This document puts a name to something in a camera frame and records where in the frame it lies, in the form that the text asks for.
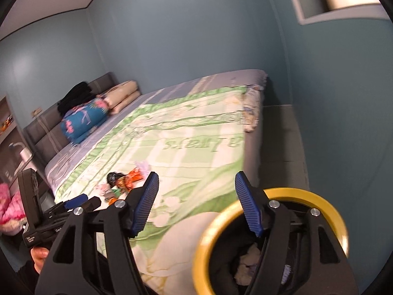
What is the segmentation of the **person's left hand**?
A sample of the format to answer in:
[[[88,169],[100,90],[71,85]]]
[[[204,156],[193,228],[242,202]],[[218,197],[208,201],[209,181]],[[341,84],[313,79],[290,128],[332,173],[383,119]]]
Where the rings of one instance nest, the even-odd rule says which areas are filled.
[[[49,250],[45,247],[35,246],[31,249],[31,258],[34,263],[34,268],[38,274],[41,273],[48,255]]]

